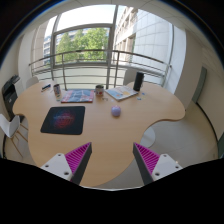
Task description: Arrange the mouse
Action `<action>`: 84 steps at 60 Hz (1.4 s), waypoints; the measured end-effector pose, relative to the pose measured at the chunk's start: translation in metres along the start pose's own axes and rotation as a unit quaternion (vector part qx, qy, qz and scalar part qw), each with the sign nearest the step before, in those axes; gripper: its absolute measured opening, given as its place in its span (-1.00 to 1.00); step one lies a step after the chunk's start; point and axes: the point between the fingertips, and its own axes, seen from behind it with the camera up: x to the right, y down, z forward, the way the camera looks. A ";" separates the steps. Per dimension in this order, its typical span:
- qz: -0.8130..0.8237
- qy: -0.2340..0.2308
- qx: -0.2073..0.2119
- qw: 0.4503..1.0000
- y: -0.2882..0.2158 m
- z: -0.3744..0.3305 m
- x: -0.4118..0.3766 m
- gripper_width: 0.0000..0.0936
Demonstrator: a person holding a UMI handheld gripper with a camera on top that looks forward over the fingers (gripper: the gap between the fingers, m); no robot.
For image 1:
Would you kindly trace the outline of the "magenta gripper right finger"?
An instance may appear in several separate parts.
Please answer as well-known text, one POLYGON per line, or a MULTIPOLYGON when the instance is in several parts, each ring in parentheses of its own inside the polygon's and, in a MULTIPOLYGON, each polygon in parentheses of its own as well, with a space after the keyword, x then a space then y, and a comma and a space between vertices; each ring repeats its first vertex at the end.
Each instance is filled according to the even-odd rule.
POLYGON ((133 154, 145 185, 182 169, 168 154, 158 154, 137 143, 133 144, 133 154))

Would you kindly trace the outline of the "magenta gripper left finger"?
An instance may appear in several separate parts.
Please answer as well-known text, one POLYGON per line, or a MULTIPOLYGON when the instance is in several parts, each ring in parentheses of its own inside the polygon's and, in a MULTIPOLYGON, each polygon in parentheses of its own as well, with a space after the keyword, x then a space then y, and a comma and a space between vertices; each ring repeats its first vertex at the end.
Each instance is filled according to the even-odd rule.
POLYGON ((79 185, 91 154, 92 145, 88 142, 66 154, 57 153, 42 169, 79 185))

